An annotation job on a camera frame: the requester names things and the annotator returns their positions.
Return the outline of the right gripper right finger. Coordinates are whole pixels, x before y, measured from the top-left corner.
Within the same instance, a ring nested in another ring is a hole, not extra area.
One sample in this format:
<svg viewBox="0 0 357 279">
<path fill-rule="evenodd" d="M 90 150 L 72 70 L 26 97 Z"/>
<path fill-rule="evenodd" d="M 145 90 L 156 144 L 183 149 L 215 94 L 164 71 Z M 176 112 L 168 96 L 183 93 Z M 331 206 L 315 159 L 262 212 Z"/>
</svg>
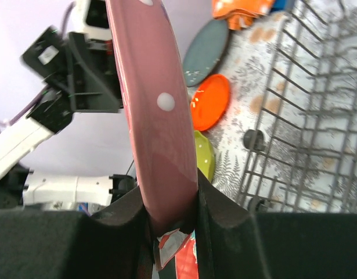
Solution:
<svg viewBox="0 0 357 279">
<path fill-rule="evenodd" d="M 248 212 L 198 178 L 200 278 L 357 278 L 357 214 Z"/>
</svg>

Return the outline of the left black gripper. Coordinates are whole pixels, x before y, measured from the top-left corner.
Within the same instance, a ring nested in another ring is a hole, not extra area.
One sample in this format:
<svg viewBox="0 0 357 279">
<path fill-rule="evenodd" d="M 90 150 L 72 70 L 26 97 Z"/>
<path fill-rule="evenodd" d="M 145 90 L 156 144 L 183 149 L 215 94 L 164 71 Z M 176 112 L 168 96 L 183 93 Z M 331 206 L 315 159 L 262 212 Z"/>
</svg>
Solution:
<svg viewBox="0 0 357 279">
<path fill-rule="evenodd" d="M 77 32 L 63 38 L 50 26 L 21 59 L 47 84 L 66 93 L 75 112 L 117 113 L 123 107 L 110 40 L 89 39 Z"/>
</svg>

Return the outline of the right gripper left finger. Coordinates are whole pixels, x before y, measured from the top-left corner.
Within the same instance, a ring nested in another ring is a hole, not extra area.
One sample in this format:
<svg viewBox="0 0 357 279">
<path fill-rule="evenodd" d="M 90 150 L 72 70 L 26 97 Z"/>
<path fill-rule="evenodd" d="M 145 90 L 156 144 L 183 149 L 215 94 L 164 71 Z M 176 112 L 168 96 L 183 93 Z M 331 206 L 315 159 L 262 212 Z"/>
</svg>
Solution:
<svg viewBox="0 0 357 279">
<path fill-rule="evenodd" d="M 0 278 L 151 278 L 146 212 L 134 189 L 93 216 L 0 211 Z"/>
</svg>

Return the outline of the orange plate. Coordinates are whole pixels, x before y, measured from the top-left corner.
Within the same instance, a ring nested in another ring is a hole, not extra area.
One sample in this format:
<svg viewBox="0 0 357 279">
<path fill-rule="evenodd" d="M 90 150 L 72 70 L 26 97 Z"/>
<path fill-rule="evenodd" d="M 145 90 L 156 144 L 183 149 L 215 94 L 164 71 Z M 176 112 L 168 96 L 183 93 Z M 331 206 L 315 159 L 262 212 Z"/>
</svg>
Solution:
<svg viewBox="0 0 357 279">
<path fill-rule="evenodd" d="M 229 80 L 221 74 L 206 78 L 196 90 L 190 102 L 193 127 L 206 131 L 219 122 L 230 100 Z"/>
</svg>

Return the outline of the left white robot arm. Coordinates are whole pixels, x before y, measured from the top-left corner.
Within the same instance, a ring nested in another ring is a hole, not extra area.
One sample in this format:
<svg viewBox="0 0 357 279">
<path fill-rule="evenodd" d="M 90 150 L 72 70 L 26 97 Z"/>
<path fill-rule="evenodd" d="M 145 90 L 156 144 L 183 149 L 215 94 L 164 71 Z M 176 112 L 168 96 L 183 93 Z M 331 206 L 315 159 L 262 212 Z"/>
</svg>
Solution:
<svg viewBox="0 0 357 279">
<path fill-rule="evenodd" d="M 122 94 L 109 31 L 84 33 L 47 28 L 22 54 L 22 61 L 44 82 L 44 89 L 0 133 L 0 186 L 24 206 L 65 202 L 109 206 L 136 186 L 135 166 L 123 174 L 70 175 L 87 166 L 57 151 L 48 159 L 21 165 L 40 144 L 62 132 L 76 113 L 120 113 Z"/>
</svg>

